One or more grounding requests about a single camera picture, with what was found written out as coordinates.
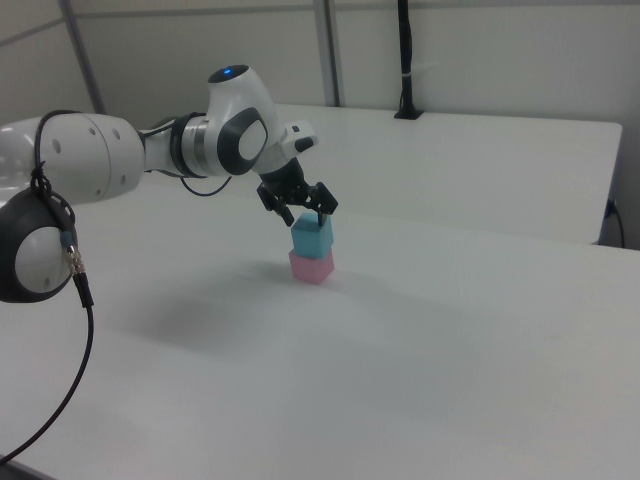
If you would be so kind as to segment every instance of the toy block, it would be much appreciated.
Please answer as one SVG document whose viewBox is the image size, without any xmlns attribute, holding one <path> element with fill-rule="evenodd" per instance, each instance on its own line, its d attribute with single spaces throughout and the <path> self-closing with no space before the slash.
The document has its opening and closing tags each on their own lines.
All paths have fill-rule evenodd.
<svg viewBox="0 0 640 480">
<path fill-rule="evenodd" d="M 324 258 L 305 258 L 296 255 L 295 250 L 289 252 L 293 276 L 303 282 L 320 285 L 333 271 L 333 254 L 331 249 Z"/>
<path fill-rule="evenodd" d="M 291 227 L 293 249 L 299 257 L 321 259 L 327 256 L 333 245 L 331 217 L 324 225 L 318 225 L 318 216 L 303 213 Z"/>
</svg>

